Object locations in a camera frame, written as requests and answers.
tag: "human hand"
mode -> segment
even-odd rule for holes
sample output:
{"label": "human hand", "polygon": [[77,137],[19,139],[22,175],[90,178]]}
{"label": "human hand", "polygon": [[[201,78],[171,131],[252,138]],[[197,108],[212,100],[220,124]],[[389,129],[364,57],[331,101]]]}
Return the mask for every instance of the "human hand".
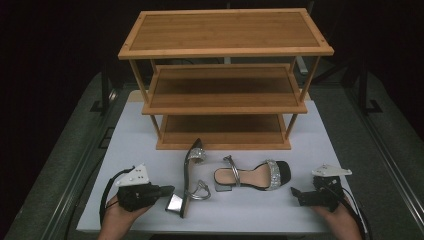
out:
{"label": "human hand", "polygon": [[361,234],[356,221],[343,204],[339,204],[334,212],[325,207],[311,207],[318,215],[323,217],[333,235],[339,240],[361,240]]}
{"label": "human hand", "polygon": [[133,212],[128,212],[119,206],[118,197],[115,195],[109,200],[103,219],[102,228],[97,239],[115,240],[121,239],[130,230],[134,221],[143,215],[152,206],[144,207]]}

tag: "high-heeled sandal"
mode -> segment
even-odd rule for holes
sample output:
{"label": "high-heeled sandal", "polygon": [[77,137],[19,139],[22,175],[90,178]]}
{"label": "high-heeled sandal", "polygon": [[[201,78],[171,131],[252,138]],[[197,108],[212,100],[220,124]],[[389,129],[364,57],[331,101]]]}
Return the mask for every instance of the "high-heeled sandal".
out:
{"label": "high-heeled sandal", "polygon": [[214,173],[215,190],[231,191],[232,187],[253,187],[260,191],[271,191],[291,179],[290,167],[285,161],[266,160],[253,170],[239,170],[230,156],[224,158],[231,168],[220,168]]}

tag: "bottom shelf tier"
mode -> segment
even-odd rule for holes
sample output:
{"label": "bottom shelf tier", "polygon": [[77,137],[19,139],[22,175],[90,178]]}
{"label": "bottom shelf tier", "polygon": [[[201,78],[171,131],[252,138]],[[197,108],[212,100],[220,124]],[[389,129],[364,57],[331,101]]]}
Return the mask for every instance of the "bottom shelf tier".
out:
{"label": "bottom shelf tier", "polygon": [[160,128],[158,150],[189,149],[200,138],[209,150],[291,149],[281,114],[169,115]]}

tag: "white table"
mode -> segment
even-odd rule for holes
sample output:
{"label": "white table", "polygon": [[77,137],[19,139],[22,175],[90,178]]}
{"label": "white table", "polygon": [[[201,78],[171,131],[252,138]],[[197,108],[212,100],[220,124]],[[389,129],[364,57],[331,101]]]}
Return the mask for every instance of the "white table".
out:
{"label": "white table", "polygon": [[[156,150],[156,133],[149,116],[141,115],[143,103],[139,91],[131,93],[118,121],[99,175],[81,216],[77,230],[99,231],[99,204],[108,180],[117,172],[145,163],[151,182],[173,185],[183,196],[183,162],[187,151]],[[192,186],[202,179],[209,185],[208,200],[191,200],[186,218],[166,212],[169,198],[161,198],[132,226],[145,233],[185,234],[308,234],[328,232],[325,222],[310,208],[301,207],[290,187],[313,191],[311,171],[322,164],[340,166],[313,101],[306,101],[308,114],[299,115],[291,134],[292,150],[218,151],[206,150],[207,159],[196,165],[191,175]],[[229,167],[222,158],[232,155],[239,169],[250,170],[263,160],[284,160],[291,168],[292,179],[275,191],[253,188],[233,188],[231,192],[216,192],[213,173]],[[344,177],[342,185],[350,191]],[[117,192],[112,187],[110,196]]]}

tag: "sandal insole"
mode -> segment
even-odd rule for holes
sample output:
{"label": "sandal insole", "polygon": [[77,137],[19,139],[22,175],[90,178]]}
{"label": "sandal insole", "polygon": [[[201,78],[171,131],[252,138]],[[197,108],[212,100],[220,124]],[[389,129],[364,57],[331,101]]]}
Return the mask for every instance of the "sandal insole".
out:
{"label": "sandal insole", "polygon": [[[257,187],[269,187],[271,171],[268,164],[262,164],[258,168],[247,171],[238,170],[240,183],[249,184]],[[215,172],[215,180],[222,185],[235,185],[236,179],[231,168],[220,168]]]}

